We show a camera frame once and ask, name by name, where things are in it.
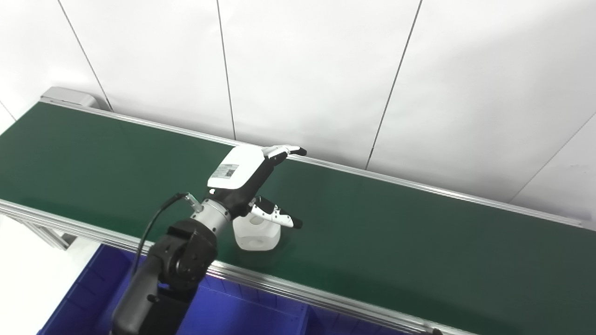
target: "panel seam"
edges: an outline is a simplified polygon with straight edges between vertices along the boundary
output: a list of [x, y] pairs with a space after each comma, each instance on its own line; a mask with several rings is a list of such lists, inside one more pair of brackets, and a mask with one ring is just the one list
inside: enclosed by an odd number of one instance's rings
[[101, 85], [100, 79], [98, 78], [97, 73], [95, 72], [95, 69], [93, 68], [93, 65], [91, 65], [91, 61], [89, 61], [89, 57], [87, 56], [85, 49], [83, 49], [83, 45], [81, 44], [80, 39], [75, 32], [75, 28], [73, 27], [72, 23], [70, 22], [70, 19], [69, 19], [68, 15], [66, 14], [66, 10], [64, 9], [64, 6], [62, 6], [62, 2], [60, 0], [57, 0], [57, 1], [58, 1], [58, 5], [60, 5], [60, 9], [62, 10], [62, 13], [64, 14], [64, 18], [66, 18], [66, 22], [69, 23], [70, 30], [72, 30], [74, 38], [76, 39], [77, 43], [79, 44], [80, 50], [83, 52], [83, 55], [85, 56], [85, 59], [87, 60], [87, 64], [89, 64], [89, 68], [91, 69], [91, 72], [93, 73], [93, 77], [95, 77], [95, 81], [97, 81], [97, 85], [99, 85], [100, 90], [101, 90], [102, 94], [104, 95], [105, 101], [108, 104], [108, 108], [110, 109], [110, 111], [114, 111], [114, 109], [111, 106], [110, 99], [108, 99], [108, 95], [105, 93], [104, 87]]
[[395, 77], [393, 78], [393, 83], [391, 84], [391, 89], [389, 90], [389, 96], [387, 97], [387, 102], [385, 103], [385, 108], [383, 109], [383, 114], [381, 115], [381, 120], [378, 124], [377, 133], [375, 134], [374, 141], [372, 142], [371, 152], [368, 155], [368, 160], [366, 165], [364, 166], [365, 170], [368, 170], [368, 165], [370, 164], [371, 158], [373, 157], [374, 147], [377, 144], [378, 134], [381, 131], [381, 126], [383, 125], [383, 120], [385, 119], [385, 114], [387, 113], [387, 107], [389, 106], [389, 101], [391, 100], [391, 95], [393, 94], [393, 88], [395, 87], [395, 82], [398, 79], [399, 70], [402, 68], [403, 58], [406, 54], [406, 50], [408, 49], [408, 44], [410, 38], [412, 37], [412, 32], [414, 31], [414, 26], [416, 25], [416, 19], [418, 18], [418, 13], [420, 13], [420, 8], [422, 7], [422, 1], [418, 3], [418, 8], [416, 9], [416, 14], [414, 15], [414, 21], [412, 21], [412, 26], [410, 27], [410, 31], [408, 33], [408, 39], [406, 40], [406, 44], [403, 46], [402, 56], [399, 59], [398, 69], [395, 72]]
[[576, 132], [573, 133], [573, 135], [571, 135], [571, 137], [569, 137], [569, 139], [567, 141], [565, 141], [565, 143], [563, 143], [563, 145], [557, 150], [557, 152], [555, 152], [551, 158], [549, 160], [547, 160], [546, 163], [544, 163], [544, 165], [542, 165], [542, 167], [540, 169], [538, 169], [538, 171], [536, 173], [534, 173], [534, 175], [525, 183], [523, 184], [523, 186], [520, 188], [520, 190], [518, 192], [515, 193], [515, 195], [513, 195], [513, 197], [511, 199], [509, 199], [509, 201], [507, 203], [511, 203], [523, 190], [524, 188], [526, 188], [526, 186], [528, 186], [528, 184], [530, 184], [531, 181], [533, 181], [536, 176], [538, 176], [538, 174], [544, 170], [544, 168], [555, 158], [556, 155], [559, 154], [559, 152], [565, 147], [567, 146], [567, 144], [569, 142], [571, 142], [571, 140], [588, 124], [588, 122], [590, 122], [594, 117], [596, 116], [596, 111], [594, 112], [594, 114], [592, 114], [592, 116], [590, 116], [588, 118], [588, 120], [586, 120], [586, 122], [583, 123], [583, 125], [581, 125]]
[[8, 108], [6, 108], [6, 106], [4, 105], [4, 103], [2, 101], [0, 101], [0, 105], [6, 110], [6, 112], [8, 113], [8, 115], [10, 115], [10, 117], [13, 118], [13, 120], [15, 120], [15, 122], [17, 121], [17, 118], [14, 117], [14, 115], [8, 110]]
[[226, 85], [228, 87], [229, 115], [232, 119], [232, 134], [234, 135], [234, 141], [235, 141], [236, 140], [236, 125], [234, 123], [234, 112], [232, 110], [232, 95], [229, 90], [228, 60], [225, 55], [224, 29], [222, 28], [222, 17], [221, 17], [221, 13], [219, 12], [219, 0], [216, 0], [216, 3], [218, 5], [219, 34], [222, 39], [223, 67], [225, 69], [225, 81], [226, 81]]

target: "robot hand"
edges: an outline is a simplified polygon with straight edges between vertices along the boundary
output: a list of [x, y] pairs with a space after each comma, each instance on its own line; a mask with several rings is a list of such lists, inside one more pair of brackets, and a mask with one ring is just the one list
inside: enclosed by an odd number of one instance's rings
[[274, 166], [290, 154], [304, 156], [306, 150], [296, 145], [265, 148], [241, 145], [233, 148], [209, 178], [206, 198], [226, 208], [232, 220], [246, 216], [252, 210], [251, 201]]
[[302, 220], [291, 216], [288, 212], [262, 196], [256, 196], [250, 204], [252, 204], [250, 213], [263, 220], [289, 228], [302, 228]]

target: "label sticker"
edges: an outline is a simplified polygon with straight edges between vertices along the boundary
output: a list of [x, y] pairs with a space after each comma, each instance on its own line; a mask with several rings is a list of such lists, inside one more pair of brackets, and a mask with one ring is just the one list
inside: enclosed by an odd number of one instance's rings
[[221, 164], [211, 175], [211, 178], [230, 179], [238, 169], [238, 164]]

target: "silver cylinder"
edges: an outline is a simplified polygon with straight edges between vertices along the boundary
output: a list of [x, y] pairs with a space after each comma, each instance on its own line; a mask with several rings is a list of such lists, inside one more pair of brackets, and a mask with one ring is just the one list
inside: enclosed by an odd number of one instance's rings
[[201, 222], [205, 227], [209, 228], [215, 236], [225, 228], [226, 224], [232, 221], [228, 210], [220, 203], [205, 199], [202, 204], [201, 211], [194, 212], [191, 219]]

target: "black robot arm segment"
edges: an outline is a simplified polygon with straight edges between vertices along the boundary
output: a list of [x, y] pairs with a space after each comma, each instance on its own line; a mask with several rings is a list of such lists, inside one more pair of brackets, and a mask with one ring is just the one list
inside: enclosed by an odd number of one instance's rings
[[114, 311], [113, 334], [175, 334], [215, 257], [212, 230], [190, 218], [173, 224], [132, 277]]

